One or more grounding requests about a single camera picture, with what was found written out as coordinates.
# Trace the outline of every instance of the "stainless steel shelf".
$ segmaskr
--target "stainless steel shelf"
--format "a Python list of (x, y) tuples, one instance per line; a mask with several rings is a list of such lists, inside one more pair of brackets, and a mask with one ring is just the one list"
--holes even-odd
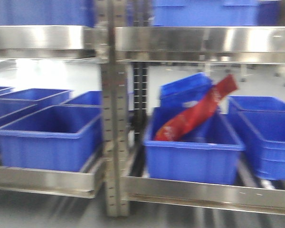
[(125, 199), (285, 215), (285, 181), (258, 179), (242, 161), (237, 185), (218, 185), (152, 179), (146, 172), (135, 175), (133, 170), (141, 159), (134, 153), (128, 160), (122, 177)]
[(285, 27), (119, 27), (118, 59), (285, 64)]
[(79, 172), (0, 166), (0, 190), (92, 199), (105, 176), (105, 161), (99, 152), (92, 155)]
[(107, 30), (85, 26), (0, 26), (0, 58), (107, 59)]

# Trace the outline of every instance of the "metal shelving unit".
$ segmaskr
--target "metal shelving unit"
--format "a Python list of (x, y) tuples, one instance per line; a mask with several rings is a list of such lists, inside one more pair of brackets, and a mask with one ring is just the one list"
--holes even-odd
[[(112, 2), (103, 0), (96, 4), (95, 28), (0, 26), (0, 58), (93, 59), (91, 63), (101, 64), (102, 69), (110, 68), (108, 28), (112, 27), (113, 18), (109, 21), (108, 15)], [(102, 71), (102, 78), (107, 75)], [(94, 198), (105, 180), (106, 159), (102, 150), (106, 148), (106, 144), (99, 148), (79, 172), (4, 167), (0, 162), (0, 190)]]
[[(138, 64), (285, 65), (285, 27), (116, 28), (116, 52), (119, 61)], [(148, 178), (139, 143), (123, 173), (124, 200), (285, 215), (285, 181), (258, 179), (245, 161), (233, 186), (157, 180)]]
[[(0, 58), (94, 58), (101, 63), (104, 120), (102, 156), (91, 157), (81, 172), (0, 166), (0, 189), (93, 198), (105, 180), (109, 216), (127, 216), (131, 200), (285, 215), (285, 181), (258, 180), (244, 162), (234, 186), (150, 179), (139, 144), (146, 108), (147, 62), (285, 65), (285, 27), (141, 27), (148, 24), (148, 1), (143, 0), (143, 6), (138, 2), (133, 1), (134, 25), (138, 27), (126, 27), (127, 0), (96, 1), (96, 28), (0, 27)], [(138, 14), (140, 7), (144, 13)], [(129, 62), (135, 62), (134, 119), (140, 123), (135, 126), (137, 144), (131, 153)]]

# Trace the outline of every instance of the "red plastic package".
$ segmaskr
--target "red plastic package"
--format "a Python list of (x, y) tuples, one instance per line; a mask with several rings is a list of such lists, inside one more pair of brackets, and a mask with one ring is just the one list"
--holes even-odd
[(219, 102), (229, 93), (237, 90), (233, 75), (228, 75), (215, 86), (193, 107), (177, 114), (165, 123), (156, 133), (156, 141), (177, 141), (192, 131), (216, 111)]

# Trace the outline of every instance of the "vertical metal post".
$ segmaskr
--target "vertical metal post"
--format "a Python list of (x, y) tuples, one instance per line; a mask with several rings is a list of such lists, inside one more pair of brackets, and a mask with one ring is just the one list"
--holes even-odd
[(115, 27), (125, 26), (126, 0), (98, 0), (96, 3), (98, 26), (108, 30), (108, 63), (101, 65), (107, 214), (127, 216), (128, 202), (122, 200), (120, 191), (121, 172), (128, 156), (127, 75), (125, 65), (116, 62), (114, 31)]

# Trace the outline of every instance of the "metal shelf rail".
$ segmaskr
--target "metal shelf rail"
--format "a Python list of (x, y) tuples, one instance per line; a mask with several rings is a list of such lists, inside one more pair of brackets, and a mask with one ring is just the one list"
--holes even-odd
[(284, 64), (285, 27), (116, 28), (118, 60)]
[(107, 59), (105, 28), (0, 26), (0, 58)]

